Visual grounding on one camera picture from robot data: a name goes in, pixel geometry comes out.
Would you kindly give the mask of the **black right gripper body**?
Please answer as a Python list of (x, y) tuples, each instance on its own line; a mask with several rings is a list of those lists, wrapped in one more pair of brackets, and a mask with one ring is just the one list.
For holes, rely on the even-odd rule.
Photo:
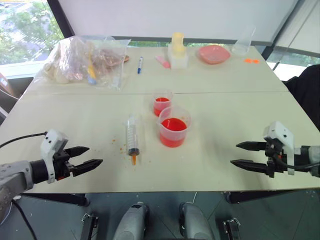
[(284, 153), (283, 148), (275, 143), (266, 143), (265, 156), (267, 157), (267, 170), (266, 175), (270, 178), (275, 177), (275, 173), (283, 173), (288, 170), (287, 155)]

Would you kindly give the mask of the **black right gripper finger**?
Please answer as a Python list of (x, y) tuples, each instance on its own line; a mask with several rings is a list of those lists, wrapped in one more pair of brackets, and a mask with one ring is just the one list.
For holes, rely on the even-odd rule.
[(268, 169), (266, 164), (257, 163), (252, 160), (236, 159), (231, 160), (230, 163), (238, 168), (257, 173), (266, 173)]
[(247, 151), (264, 151), (266, 149), (266, 146), (266, 142), (259, 141), (244, 141), (236, 145), (236, 147)]

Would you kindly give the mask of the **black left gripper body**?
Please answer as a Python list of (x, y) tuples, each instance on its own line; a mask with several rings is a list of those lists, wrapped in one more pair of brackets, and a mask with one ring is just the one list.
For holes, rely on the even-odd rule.
[(55, 179), (57, 181), (67, 178), (71, 175), (67, 166), (69, 164), (69, 159), (71, 158), (71, 151), (71, 148), (67, 148), (61, 152), (56, 152), (53, 155), (53, 167)]

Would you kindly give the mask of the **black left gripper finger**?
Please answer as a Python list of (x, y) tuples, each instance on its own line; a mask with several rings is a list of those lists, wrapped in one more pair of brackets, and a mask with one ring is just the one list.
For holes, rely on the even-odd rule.
[(70, 158), (74, 158), (82, 155), (89, 149), (90, 149), (89, 147), (85, 147), (85, 146), (75, 146), (75, 147), (65, 149), (65, 152), (69, 155)]
[(72, 167), (70, 168), (70, 172), (72, 173), (73, 177), (76, 177), (94, 170), (102, 162), (103, 162), (102, 159), (91, 159), (91, 160), (85, 161), (80, 165), (76, 165), (76, 166), (72, 165)]

